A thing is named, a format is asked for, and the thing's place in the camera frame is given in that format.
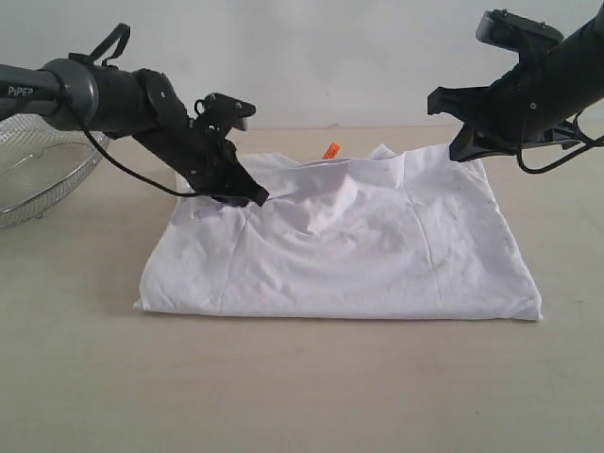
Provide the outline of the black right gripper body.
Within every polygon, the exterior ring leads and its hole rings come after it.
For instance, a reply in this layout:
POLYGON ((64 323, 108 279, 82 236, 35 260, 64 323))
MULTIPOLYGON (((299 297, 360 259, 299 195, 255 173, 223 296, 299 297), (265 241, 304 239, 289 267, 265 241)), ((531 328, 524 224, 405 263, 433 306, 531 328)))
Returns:
POLYGON ((577 117, 595 103, 593 69, 546 63, 516 67, 487 87, 493 92, 486 112, 471 118, 471 124, 524 120, 525 141, 517 154, 527 148, 559 144, 568 149, 591 141, 579 131, 577 117))

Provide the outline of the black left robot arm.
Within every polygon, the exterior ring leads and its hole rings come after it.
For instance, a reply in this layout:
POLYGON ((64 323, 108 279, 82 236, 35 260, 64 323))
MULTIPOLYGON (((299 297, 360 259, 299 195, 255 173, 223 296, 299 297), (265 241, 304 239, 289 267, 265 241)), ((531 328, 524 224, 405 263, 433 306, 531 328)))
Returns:
POLYGON ((227 135, 244 131, 254 105, 214 92, 194 104, 190 117, 163 73, 127 72, 74 59, 40 70, 1 67, 1 117, 37 114, 60 131, 131 137, 190 186, 232 207, 263 205, 269 193, 243 168, 227 135))

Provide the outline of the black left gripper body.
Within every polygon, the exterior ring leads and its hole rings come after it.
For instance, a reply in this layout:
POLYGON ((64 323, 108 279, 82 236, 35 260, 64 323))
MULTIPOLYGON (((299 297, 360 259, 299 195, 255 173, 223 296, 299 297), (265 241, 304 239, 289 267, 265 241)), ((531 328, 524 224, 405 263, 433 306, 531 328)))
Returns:
POLYGON ((159 126, 138 132, 136 141, 183 176, 196 193, 245 193, 245 170, 212 131, 159 126))

